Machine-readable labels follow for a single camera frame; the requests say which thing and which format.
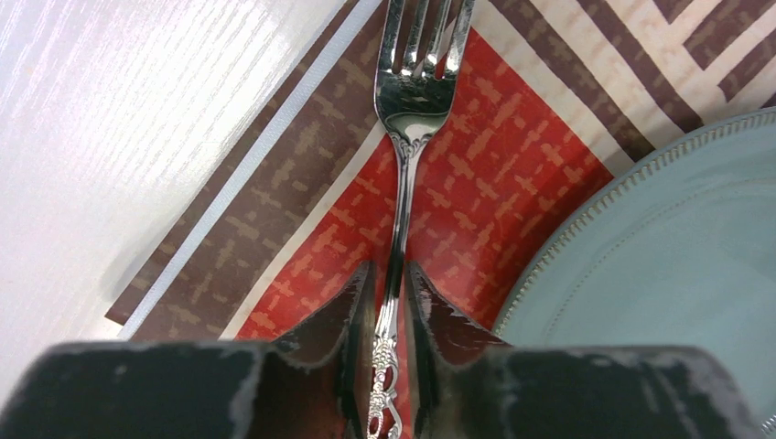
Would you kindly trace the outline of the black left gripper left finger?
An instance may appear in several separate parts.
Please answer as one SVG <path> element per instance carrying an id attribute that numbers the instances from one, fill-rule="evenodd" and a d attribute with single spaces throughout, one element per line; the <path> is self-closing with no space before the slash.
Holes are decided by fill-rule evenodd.
<path id="1" fill-rule="evenodd" d="M 44 352 L 4 438 L 362 438 L 375 267 L 272 340 L 84 342 Z"/>

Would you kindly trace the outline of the teal ceramic plate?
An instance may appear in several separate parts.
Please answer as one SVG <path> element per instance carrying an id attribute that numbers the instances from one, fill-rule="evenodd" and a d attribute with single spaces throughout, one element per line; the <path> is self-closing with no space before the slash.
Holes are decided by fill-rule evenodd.
<path id="1" fill-rule="evenodd" d="M 578 208 L 493 326 L 515 346 L 686 345 L 775 434 L 775 111 L 697 129 Z"/>

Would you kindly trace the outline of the ornate silver fork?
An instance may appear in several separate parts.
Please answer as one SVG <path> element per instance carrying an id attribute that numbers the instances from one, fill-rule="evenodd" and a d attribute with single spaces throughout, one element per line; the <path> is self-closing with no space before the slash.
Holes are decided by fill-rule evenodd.
<path id="1" fill-rule="evenodd" d="M 370 438 L 397 438 L 403 430 L 395 406 L 397 325 L 416 171 L 422 152 L 451 112 L 474 5 L 473 0 L 461 1 L 455 23 L 448 27 L 452 4 L 442 2 L 431 30 L 425 32 L 428 3 L 418 2 L 404 48 L 399 46 L 399 35 L 405 3 L 391 0 L 387 7 L 374 79 L 374 108 L 395 152 L 397 196 L 383 303 L 372 346 L 374 377 L 366 423 Z M 425 35 L 428 46 L 421 48 Z"/>

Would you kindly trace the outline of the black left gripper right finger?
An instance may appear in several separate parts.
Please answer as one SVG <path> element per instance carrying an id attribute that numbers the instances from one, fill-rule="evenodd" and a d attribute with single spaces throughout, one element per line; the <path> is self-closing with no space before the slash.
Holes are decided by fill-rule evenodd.
<path id="1" fill-rule="evenodd" d="M 404 269 L 416 438 L 758 438 L 730 374 L 698 348 L 517 348 Z"/>

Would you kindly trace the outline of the striped patchwork placemat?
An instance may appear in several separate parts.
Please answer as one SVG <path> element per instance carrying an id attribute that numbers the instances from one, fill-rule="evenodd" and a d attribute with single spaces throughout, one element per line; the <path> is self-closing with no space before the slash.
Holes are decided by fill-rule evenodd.
<path id="1" fill-rule="evenodd" d="M 264 338 L 387 262 L 396 162 L 372 103 L 386 4 L 339 1 L 106 317 Z M 651 151 L 775 103 L 772 1 L 480 1 L 418 168 L 409 255 L 485 327 L 577 207 Z"/>

